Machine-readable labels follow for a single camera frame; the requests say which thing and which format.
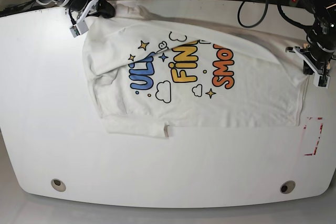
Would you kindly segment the white printed T-shirt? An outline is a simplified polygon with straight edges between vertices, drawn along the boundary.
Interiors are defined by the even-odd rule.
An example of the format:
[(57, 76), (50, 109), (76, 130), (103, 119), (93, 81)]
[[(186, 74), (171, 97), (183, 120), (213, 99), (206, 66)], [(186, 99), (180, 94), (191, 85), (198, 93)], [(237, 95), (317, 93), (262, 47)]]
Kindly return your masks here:
[(109, 133), (166, 137), (167, 127), (297, 126), (307, 76), (259, 31), (174, 22), (142, 6), (97, 18), (83, 45), (89, 93)]

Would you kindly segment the black tripod stand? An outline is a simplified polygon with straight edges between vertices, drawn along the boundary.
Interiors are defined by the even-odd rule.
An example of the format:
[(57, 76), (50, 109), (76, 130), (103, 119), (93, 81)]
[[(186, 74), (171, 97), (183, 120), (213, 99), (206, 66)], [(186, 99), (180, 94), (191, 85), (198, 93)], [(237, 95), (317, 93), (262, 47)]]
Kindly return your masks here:
[(26, 8), (28, 5), (34, 4), (36, 0), (30, 0), (18, 5), (6, 7), (1, 11), (1, 17), (5, 17), (8, 15), (16, 14), (21, 12), (24, 8)]

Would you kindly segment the red tape rectangle marking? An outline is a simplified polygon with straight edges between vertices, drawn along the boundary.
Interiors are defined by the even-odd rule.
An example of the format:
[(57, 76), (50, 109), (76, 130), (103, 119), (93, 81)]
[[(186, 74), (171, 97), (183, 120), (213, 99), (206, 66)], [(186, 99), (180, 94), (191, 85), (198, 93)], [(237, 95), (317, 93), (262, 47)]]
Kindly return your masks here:
[(304, 156), (314, 156), (317, 153), (321, 133), (323, 129), (324, 118), (309, 117), (303, 128), (302, 133), (302, 153)]

